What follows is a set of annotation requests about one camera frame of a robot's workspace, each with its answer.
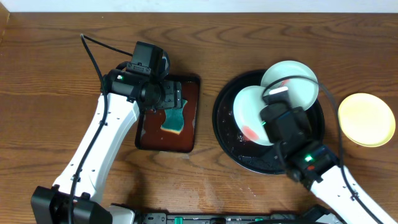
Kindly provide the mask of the light green plate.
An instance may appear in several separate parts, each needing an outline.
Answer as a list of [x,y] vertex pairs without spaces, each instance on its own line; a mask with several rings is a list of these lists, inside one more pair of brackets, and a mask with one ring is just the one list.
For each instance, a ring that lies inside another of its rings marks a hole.
[[[318,82],[315,73],[308,66],[298,61],[285,60],[272,65],[265,72],[261,86],[266,87],[280,78],[289,76],[307,77]],[[301,106],[307,110],[314,104],[318,96],[318,85],[304,78],[286,79],[271,86],[270,89],[283,86],[288,88],[289,99],[294,108]]]
[[233,103],[234,120],[250,141],[262,145],[271,146],[268,135],[263,127],[260,112],[266,107],[262,100],[263,86],[247,86],[239,91]]

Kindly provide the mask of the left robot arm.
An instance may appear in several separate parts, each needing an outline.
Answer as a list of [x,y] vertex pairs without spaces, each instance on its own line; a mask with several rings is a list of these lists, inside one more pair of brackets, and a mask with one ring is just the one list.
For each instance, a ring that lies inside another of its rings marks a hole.
[[100,205],[110,168],[132,125],[147,110],[180,109],[182,84],[146,73],[112,69],[75,155],[51,188],[38,186],[31,198],[37,223],[134,223],[125,205]]

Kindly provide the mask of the yellow plate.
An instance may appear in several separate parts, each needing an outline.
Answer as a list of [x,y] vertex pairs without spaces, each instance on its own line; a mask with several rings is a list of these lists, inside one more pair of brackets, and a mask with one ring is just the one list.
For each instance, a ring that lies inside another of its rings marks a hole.
[[347,96],[338,107],[338,117],[345,136],[364,147],[386,144],[396,130],[396,119],[387,103],[368,93]]

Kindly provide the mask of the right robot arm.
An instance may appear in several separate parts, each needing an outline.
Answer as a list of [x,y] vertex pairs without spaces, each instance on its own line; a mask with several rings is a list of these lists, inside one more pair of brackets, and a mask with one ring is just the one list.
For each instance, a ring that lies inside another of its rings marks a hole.
[[260,117],[288,177],[325,202],[345,223],[395,222],[355,181],[343,160],[312,138],[301,107],[274,103],[262,109]]

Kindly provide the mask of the green yellow sponge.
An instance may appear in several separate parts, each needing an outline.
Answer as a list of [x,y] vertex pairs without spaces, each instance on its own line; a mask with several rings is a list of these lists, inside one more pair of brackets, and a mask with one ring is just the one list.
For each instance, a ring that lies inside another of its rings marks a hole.
[[165,121],[161,125],[161,130],[174,134],[180,134],[184,127],[183,109],[187,104],[187,100],[182,101],[182,107],[178,109],[166,109]]

